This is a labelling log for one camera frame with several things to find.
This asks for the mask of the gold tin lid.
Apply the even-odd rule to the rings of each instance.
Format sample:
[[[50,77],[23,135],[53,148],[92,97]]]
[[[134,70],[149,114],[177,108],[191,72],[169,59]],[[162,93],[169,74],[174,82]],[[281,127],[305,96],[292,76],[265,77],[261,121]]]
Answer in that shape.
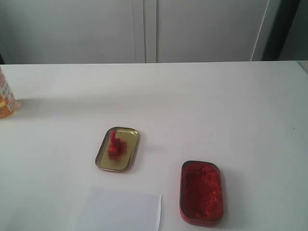
[[[110,144],[110,134],[116,132],[116,137],[121,140],[121,155],[118,159],[112,160],[108,155],[108,147]],[[100,170],[122,172],[127,170],[134,158],[138,149],[140,134],[133,128],[113,127],[110,128],[102,141],[98,154],[95,159],[95,164]]]

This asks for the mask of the orange labelled bottle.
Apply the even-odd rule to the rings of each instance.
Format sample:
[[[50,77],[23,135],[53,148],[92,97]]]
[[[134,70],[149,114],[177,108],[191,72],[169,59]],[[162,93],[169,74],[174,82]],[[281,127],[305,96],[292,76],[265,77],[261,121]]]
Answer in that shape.
[[[12,115],[17,106],[17,102],[13,91],[4,75],[2,69],[0,69],[0,118],[6,118]]]

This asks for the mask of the red rubber stamp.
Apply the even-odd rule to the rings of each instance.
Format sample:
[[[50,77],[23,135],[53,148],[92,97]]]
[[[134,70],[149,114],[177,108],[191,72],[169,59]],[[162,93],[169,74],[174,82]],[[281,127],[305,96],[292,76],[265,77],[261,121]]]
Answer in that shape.
[[[108,147],[108,155],[110,159],[116,160],[121,155],[121,140],[116,137],[116,132],[112,131],[110,134],[110,144]]]

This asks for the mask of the red ink paste tin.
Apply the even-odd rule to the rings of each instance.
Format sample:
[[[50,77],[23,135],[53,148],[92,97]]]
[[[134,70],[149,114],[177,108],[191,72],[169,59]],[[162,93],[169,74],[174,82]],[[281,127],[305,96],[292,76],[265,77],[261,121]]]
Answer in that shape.
[[[180,175],[180,215],[192,225],[213,227],[220,223],[223,195],[219,168],[210,162],[188,160]]]

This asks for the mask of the white paper sheet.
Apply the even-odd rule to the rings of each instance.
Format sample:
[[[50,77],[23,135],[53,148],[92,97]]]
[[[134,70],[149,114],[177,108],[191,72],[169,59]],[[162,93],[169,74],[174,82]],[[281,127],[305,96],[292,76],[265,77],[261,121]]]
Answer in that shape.
[[[76,231],[158,231],[159,194],[92,188],[77,219]]]

